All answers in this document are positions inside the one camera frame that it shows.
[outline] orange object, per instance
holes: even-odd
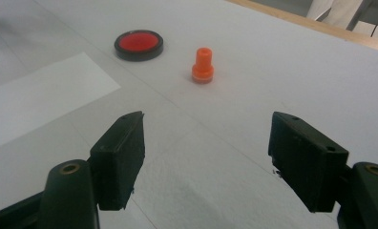
[[[196,53],[196,64],[192,67],[192,78],[197,83],[209,83],[213,79],[212,51],[200,48]]]

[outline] orange cone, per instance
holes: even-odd
[[[192,67],[192,78],[195,82],[206,84],[213,79],[212,51],[200,48],[196,53],[196,64]]]

